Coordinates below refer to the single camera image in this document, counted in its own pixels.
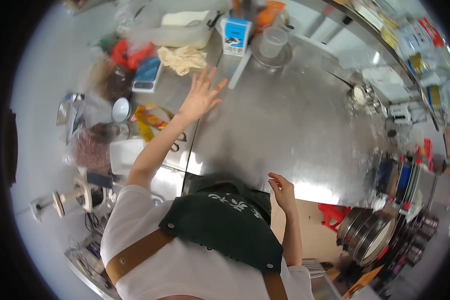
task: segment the brown leather apron strap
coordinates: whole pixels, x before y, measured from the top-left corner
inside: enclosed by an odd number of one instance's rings
[[[115,255],[105,267],[113,285],[150,256],[173,240],[174,236],[157,229]]]
[[[169,235],[161,229],[157,229],[115,255],[105,267],[106,273],[113,285],[116,285],[133,268],[154,255],[173,239],[174,236]],[[270,300],[288,300],[280,274],[262,273],[262,275]]]
[[[288,300],[282,277],[277,273],[262,273],[270,300]]]

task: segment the cloth rag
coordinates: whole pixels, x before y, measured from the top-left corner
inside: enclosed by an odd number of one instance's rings
[[[187,74],[190,68],[203,69],[207,66],[207,53],[186,45],[171,51],[166,47],[157,50],[158,58],[165,67],[172,68],[180,76]]]

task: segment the plastic measuring cup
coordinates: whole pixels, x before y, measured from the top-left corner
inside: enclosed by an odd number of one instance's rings
[[[282,51],[283,46],[288,42],[288,34],[276,27],[268,27],[263,31],[262,40],[258,49],[260,54],[272,59]]]

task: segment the dark green apron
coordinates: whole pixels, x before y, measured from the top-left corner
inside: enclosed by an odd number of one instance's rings
[[[201,177],[188,195],[175,198],[159,227],[262,272],[280,273],[283,248],[270,229],[271,210],[268,193],[231,177]]]

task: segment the red plastic bag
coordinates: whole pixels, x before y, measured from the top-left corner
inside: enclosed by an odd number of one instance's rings
[[[154,45],[149,43],[148,46],[135,54],[129,56],[127,54],[128,43],[126,39],[121,39],[112,50],[111,59],[114,63],[125,66],[130,70],[137,70],[140,61],[149,56],[154,49]]]

